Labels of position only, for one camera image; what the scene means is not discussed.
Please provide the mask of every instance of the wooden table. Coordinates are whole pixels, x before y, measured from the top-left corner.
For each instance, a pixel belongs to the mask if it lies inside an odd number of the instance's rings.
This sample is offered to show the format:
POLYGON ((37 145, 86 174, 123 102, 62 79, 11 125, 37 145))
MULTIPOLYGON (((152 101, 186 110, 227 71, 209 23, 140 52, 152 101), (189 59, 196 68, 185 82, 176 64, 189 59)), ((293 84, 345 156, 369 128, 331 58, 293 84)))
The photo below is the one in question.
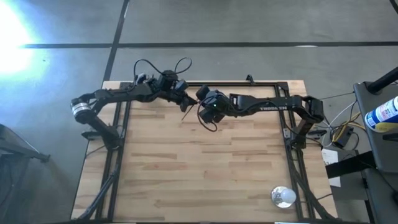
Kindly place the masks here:
MULTIPOLYGON (((291 95, 306 95, 303 81, 287 82, 291 95)), ((104 82, 103 87, 115 89, 119 84, 104 82)), ((275 95, 269 87, 218 89, 225 94, 275 95)), ((195 96, 196 91, 190 87, 188 94, 195 96)), ((195 108, 181 122, 183 113, 174 103, 132 102, 114 221, 296 221, 294 206, 282 210, 270 199, 275 186, 291 186, 277 112, 225 117, 219 131, 211 133, 199 124, 195 108)), ((112 123, 114 110, 115 104, 106 105, 99 117, 112 123)), ((91 141, 88 152, 102 144, 91 141)), ((82 214, 98 193, 105 158, 105 149, 86 158, 72 218, 82 214)), ((308 145, 304 160, 315 196, 330 194, 320 148, 308 145)), ((337 217, 333 196, 320 203, 337 217)))

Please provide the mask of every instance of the yellow wire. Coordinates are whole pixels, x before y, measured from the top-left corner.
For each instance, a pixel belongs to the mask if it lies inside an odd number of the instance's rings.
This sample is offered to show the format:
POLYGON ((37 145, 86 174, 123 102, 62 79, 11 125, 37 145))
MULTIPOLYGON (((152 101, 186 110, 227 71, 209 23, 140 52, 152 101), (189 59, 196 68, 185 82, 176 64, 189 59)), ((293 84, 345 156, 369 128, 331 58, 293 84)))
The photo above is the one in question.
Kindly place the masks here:
POLYGON ((354 116, 352 116, 348 121, 344 122, 344 123, 342 124, 342 128, 341 128, 340 132, 338 133, 337 137, 335 137, 335 136, 336 136, 336 133, 335 133, 335 134, 333 134, 331 140, 332 140, 333 142, 337 141, 337 139, 339 139, 339 138, 341 137, 341 135, 343 134, 343 131, 344 131, 344 129, 347 127, 347 125, 348 125, 348 126, 356 126, 356 127, 359 127, 359 128, 362 128, 363 130, 365 130, 365 127, 362 126, 362 125, 360 125, 360 124, 350 123, 351 121, 354 121, 356 118, 358 118, 358 116, 359 116, 360 114, 361 114, 361 113, 358 112, 358 113, 356 113, 354 116))

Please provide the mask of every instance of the floor stripe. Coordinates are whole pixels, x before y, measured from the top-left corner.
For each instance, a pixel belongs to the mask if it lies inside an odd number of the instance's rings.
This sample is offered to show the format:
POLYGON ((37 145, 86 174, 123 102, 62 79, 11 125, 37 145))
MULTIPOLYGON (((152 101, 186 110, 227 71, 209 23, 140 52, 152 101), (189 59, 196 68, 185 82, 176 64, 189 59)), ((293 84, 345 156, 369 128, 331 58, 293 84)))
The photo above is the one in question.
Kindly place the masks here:
POLYGON ((202 43, 130 43, 119 44, 119 48, 199 48, 199 47, 376 47, 398 46, 398 41, 373 42, 202 42, 202 43))
POLYGON ((108 81, 111 78, 113 63, 114 63, 114 59, 116 57, 116 52, 118 51, 118 44, 120 41, 120 36, 122 35, 123 24, 124 24, 124 20, 126 18, 129 3, 130 3, 130 0, 124 0, 124 2, 123 2, 122 10, 120 12, 118 26, 116 28, 116 32, 115 32, 112 47, 111 47, 111 53, 109 54, 108 63, 106 64, 103 81, 108 81))
POLYGON ((392 5, 392 7, 394 8, 394 10, 396 11, 396 13, 398 14, 398 4, 397 4, 396 0, 390 0, 390 3, 392 5))
POLYGON ((24 44, 22 49, 104 49, 112 44, 24 44))

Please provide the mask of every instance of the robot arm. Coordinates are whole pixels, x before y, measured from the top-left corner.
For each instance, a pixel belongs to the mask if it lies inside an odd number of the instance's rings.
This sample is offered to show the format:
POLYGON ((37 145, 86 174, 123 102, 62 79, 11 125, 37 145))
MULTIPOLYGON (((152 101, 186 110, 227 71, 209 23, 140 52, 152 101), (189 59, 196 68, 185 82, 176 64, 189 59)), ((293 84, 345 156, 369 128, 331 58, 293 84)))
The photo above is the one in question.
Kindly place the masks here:
POLYGON ((72 99, 72 113, 81 124, 89 124, 103 138, 107 148, 114 149, 120 145, 119 133, 115 127, 106 125, 97 116, 101 109, 108 103, 140 101, 152 102, 156 98, 171 101, 185 111, 188 106, 197 104, 185 91, 188 84, 185 80, 178 80, 178 76, 170 70, 162 72, 156 78, 138 78, 137 84, 117 90, 96 90, 93 93, 81 95, 72 99))
POLYGON ((300 124, 292 130, 290 143, 293 147, 305 148, 305 138, 315 123, 324 119, 322 101, 312 96, 290 96, 255 98, 248 95, 230 94, 227 97, 218 90, 210 91, 202 86, 197 97, 204 108, 198 113, 205 123, 219 123, 225 116, 249 116, 262 111, 293 111, 301 118, 300 124))

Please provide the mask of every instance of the gray floor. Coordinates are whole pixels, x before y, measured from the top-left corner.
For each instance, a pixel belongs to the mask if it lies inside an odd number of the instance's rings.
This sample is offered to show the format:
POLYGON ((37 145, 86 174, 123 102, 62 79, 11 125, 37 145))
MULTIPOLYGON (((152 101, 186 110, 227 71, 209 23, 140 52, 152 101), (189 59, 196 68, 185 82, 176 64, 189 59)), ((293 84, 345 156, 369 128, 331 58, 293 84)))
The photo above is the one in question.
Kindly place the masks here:
MULTIPOLYGON (((28 36, 20 44, 97 44, 112 43, 122 4, 123 0, 10 0, 0 2, 0 9, 14 15, 9 21, 28 36)), ((397 21, 388 0, 132 0, 120 43, 398 41, 397 21)), ((11 37, 5 40, 13 41, 15 32, 5 32, 11 37)), ((4 44, 4 35, 0 40, 4 44)), ((109 53, 110 49, 0 52, 0 123, 51 154, 47 164, 30 163, 19 205, 9 213, 8 223, 70 218, 87 145, 80 133, 87 127, 74 121, 69 102, 101 86, 109 53)), ((396 67, 398 47, 119 49, 111 80, 131 80, 132 65, 140 58, 164 70, 182 57, 193 59, 192 68, 181 75, 186 80, 242 80, 249 73, 258 80, 302 79, 308 94, 323 98, 353 91, 353 83, 374 80, 396 67)), ((145 64, 137 69, 154 73, 145 64)), ((353 101, 353 95, 325 100, 326 116, 331 119, 353 101)), ((366 141, 359 148, 369 150, 366 141)), ((355 177, 343 183, 359 185, 355 177)), ((333 191, 339 195, 341 218, 366 221, 361 201, 340 200, 346 197, 344 191, 333 191)))

